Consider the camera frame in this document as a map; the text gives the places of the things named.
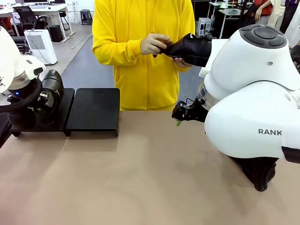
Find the hoodie sleeve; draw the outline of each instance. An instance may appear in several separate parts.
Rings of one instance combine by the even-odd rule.
[[[178,40],[181,40],[189,33],[195,34],[195,17],[191,0],[182,0]],[[175,63],[176,70],[187,72],[189,68],[181,68]]]
[[[115,22],[109,0],[95,0],[93,48],[97,60],[104,65],[134,66],[141,53],[141,39],[117,43]]]

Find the person in yellow hoodie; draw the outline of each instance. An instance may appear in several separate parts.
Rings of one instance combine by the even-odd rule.
[[[121,110],[174,108],[178,71],[191,65],[159,53],[188,33],[195,33],[191,0],[95,0],[92,51],[114,66]]]

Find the person in red shirt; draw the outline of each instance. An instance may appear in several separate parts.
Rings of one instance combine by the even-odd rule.
[[[258,6],[255,14],[255,23],[267,25],[273,10],[271,0],[254,0],[254,4]]]

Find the white air purifier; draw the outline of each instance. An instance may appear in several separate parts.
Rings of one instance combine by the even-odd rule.
[[[27,30],[24,32],[32,55],[45,65],[57,63],[57,58],[48,30]]]
[[[198,36],[205,36],[211,27],[211,19],[210,18],[199,18],[199,23],[197,27]]]

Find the hoodie zipper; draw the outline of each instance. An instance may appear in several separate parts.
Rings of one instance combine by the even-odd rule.
[[[148,0],[146,1],[146,36],[149,35],[149,27],[148,27]],[[149,95],[150,95],[150,88],[149,88],[149,64],[150,64],[150,55],[147,55],[146,63],[147,63],[147,110],[149,108]]]

